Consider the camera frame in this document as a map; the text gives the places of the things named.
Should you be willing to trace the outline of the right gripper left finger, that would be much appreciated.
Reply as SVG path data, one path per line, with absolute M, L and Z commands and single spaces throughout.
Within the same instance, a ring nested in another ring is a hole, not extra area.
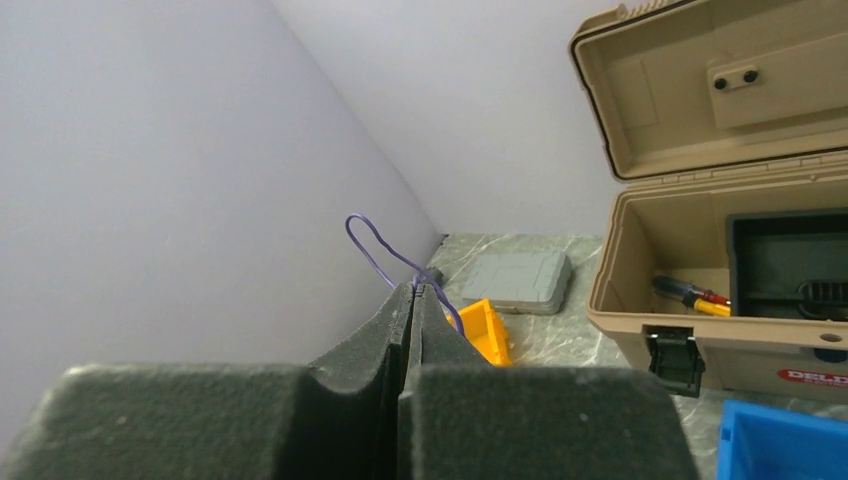
M 5 479 L 393 479 L 414 291 L 308 365 L 89 364 L 64 373 Z

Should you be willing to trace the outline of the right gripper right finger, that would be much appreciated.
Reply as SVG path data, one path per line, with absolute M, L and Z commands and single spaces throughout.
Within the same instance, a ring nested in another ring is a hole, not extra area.
M 419 286 L 398 398 L 402 479 L 695 479 L 674 402 L 629 368 L 490 365 Z

